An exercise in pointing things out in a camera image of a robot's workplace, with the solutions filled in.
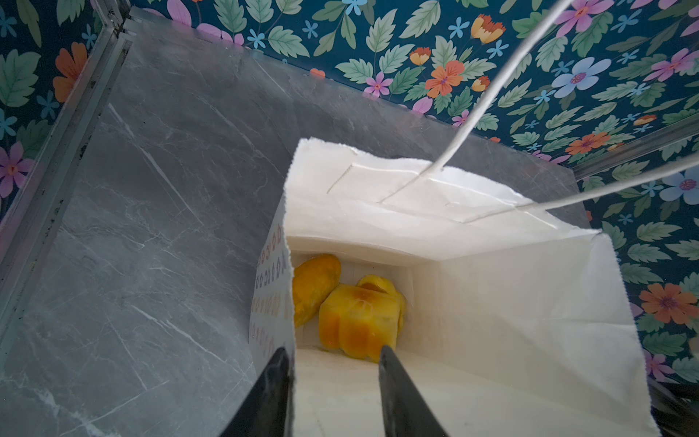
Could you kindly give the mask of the white paper bag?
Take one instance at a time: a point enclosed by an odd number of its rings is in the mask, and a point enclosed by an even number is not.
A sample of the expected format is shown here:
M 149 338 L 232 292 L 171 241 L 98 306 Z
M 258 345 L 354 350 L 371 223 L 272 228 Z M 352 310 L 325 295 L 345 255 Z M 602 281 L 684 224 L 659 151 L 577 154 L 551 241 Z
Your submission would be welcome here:
M 450 166 L 520 62 L 572 1 L 555 3 L 432 162 L 300 140 L 254 282 L 260 376 L 291 360 L 287 436 L 385 435 L 379 362 L 325 349 L 319 312 L 294 324 L 292 281 L 323 254 L 340 284 L 391 280 L 407 302 L 393 349 L 451 436 L 695 436 L 698 390 L 650 381 L 612 239 Z

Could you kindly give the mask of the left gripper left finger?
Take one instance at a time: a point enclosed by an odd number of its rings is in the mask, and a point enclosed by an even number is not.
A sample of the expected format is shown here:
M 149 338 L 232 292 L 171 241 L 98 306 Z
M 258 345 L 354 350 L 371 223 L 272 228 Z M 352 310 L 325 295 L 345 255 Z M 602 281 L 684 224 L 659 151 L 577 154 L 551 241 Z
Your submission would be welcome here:
M 291 360 L 276 349 L 238 411 L 220 437 L 287 436 Z

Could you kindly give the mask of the oval seeded bread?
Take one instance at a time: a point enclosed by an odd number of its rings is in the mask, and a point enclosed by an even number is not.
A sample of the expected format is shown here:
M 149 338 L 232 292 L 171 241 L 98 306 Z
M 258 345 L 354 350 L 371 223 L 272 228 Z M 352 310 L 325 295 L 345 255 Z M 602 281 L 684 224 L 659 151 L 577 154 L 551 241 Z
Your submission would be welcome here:
M 295 269 L 292 298 L 296 327 L 304 325 L 316 315 L 320 305 L 339 285 L 340 275 L 340 260 L 331 254 L 307 260 Z

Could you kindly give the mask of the square toast bread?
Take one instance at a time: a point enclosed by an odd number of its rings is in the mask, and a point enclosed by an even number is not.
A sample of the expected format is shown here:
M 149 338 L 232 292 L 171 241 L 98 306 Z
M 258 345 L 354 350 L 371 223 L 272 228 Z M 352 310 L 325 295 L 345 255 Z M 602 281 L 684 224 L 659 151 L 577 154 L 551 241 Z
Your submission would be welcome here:
M 340 284 L 320 305 L 319 339 L 327 350 L 378 362 L 385 346 L 397 346 L 400 315 L 395 297 Z

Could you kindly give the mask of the small striped yellow bread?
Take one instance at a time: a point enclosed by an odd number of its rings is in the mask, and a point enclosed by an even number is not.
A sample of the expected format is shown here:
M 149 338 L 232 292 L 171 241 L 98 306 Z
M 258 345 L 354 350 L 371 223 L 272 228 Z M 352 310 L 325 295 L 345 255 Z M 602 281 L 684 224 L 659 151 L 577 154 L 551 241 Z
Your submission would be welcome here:
M 404 315 L 407 308 L 407 302 L 403 294 L 396 289 L 393 282 L 378 275 L 367 275 L 361 278 L 357 282 L 356 286 L 367 290 L 388 294 L 397 300 L 397 302 L 400 304 L 398 333 L 401 334 L 404 326 Z

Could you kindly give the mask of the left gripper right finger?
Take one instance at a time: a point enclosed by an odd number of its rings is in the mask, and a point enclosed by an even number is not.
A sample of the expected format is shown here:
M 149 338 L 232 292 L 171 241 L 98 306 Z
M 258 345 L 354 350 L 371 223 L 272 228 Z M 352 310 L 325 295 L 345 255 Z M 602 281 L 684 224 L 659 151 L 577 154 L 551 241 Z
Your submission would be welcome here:
M 390 346 L 382 347 L 379 382 L 386 436 L 447 436 Z

